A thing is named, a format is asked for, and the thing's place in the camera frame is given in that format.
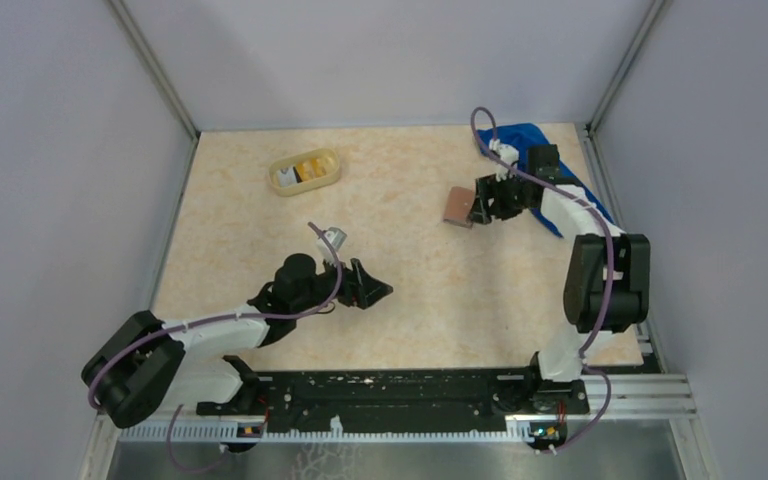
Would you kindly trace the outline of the cream plastic tray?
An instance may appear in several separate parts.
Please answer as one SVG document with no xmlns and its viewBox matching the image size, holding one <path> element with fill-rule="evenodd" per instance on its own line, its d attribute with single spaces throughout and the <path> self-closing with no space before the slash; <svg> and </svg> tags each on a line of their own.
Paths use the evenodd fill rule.
<svg viewBox="0 0 768 480">
<path fill-rule="evenodd" d="M 341 174 L 336 151 L 320 148 L 273 162 L 268 181 L 278 196 L 291 197 L 334 184 Z"/>
</svg>

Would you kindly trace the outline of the tan leather card holder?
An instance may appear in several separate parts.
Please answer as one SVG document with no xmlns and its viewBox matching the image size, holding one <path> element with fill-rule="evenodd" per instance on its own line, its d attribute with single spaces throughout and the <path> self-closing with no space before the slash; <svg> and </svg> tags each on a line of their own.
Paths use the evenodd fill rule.
<svg viewBox="0 0 768 480">
<path fill-rule="evenodd" d="M 470 214 L 475 199 L 475 193 L 465 187 L 453 186 L 448 193 L 442 220 L 444 223 L 470 229 L 472 220 Z"/>
</svg>

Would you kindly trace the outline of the blue cloth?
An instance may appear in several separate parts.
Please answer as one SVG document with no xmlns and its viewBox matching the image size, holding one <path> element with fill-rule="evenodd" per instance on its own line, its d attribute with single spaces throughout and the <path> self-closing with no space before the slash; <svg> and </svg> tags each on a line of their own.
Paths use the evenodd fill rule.
<svg viewBox="0 0 768 480">
<path fill-rule="evenodd" d="M 492 129 L 479 129 L 477 131 L 481 140 L 488 144 L 491 149 L 494 149 L 494 147 L 490 145 L 493 140 Z M 549 145 L 551 143 L 543 131 L 533 123 L 518 123 L 498 126 L 497 137 L 501 143 L 510 145 L 511 147 L 518 150 L 521 163 L 517 165 L 517 168 L 523 172 L 525 172 L 527 169 L 527 161 L 525 160 L 526 151 L 532 147 Z M 563 160 L 559 160 L 559 168 L 562 176 L 572 177 L 578 181 L 578 183 L 582 184 L 582 188 L 585 190 L 587 199 L 597 206 L 598 210 L 602 213 L 603 216 L 605 216 L 609 224 L 613 224 L 613 218 L 606 210 L 602 202 L 587 186 L 583 185 L 583 182 Z M 556 225 L 541 213 L 539 207 L 530 209 L 530 213 L 552 234 L 562 238 L 562 235 L 558 231 Z"/>
</svg>

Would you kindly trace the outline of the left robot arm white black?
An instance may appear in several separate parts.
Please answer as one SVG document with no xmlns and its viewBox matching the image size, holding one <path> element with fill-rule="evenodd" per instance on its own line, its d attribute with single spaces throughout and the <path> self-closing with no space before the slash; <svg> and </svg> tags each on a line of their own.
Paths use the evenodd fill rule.
<svg viewBox="0 0 768 480">
<path fill-rule="evenodd" d="M 392 292 L 357 258 L 318 265 L 307 254 L 293 254 L 231 313 L 179 322 L 149 310 L 131 315 L 85 364 L 81 379 L 92 407 L 122 429 L 177 407 L 194 406 L 207 416 L 246 415 L 261 389 L 241 351 L 276 343 L 299 319 L 335 302 L 368 309 Z"/>
</svg>

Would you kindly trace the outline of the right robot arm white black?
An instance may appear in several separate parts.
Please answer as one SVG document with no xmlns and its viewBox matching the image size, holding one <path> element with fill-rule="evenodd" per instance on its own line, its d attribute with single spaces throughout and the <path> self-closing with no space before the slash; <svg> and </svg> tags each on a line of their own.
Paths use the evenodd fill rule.
<svg viewBox="0 0 768 480">
<path fill-rule="evenodd" d="M 560 383 L 581 376 L 591 347 L 646 319 L 651 245 L 617 227 L 584 184 L 564 173 L 556 145 L 521 154 L 493 140 L 488 149 L 500 164 L 476 180 L 469 222 L 486 225 L 531 210 L 572 244 L 562 295 L 566 323 L 536 354 L 539 374 L 523 385 L 527 406 L 548 412 L 562 398 Z"/>
</svg>

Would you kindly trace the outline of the yellow credit cards stack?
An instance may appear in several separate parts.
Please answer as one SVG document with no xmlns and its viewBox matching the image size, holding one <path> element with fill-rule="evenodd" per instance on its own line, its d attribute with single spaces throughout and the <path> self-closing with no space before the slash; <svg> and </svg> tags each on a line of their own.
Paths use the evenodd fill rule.
<svg viewBox="0 0 768 480">
<path fill-rule="evenodd" d="M 299 177 L 299 183 L 305 183 L 328 175 L 328 161 L 320 156 L 306 156 L 297 161 L 294 166 Z"/>
</svg>

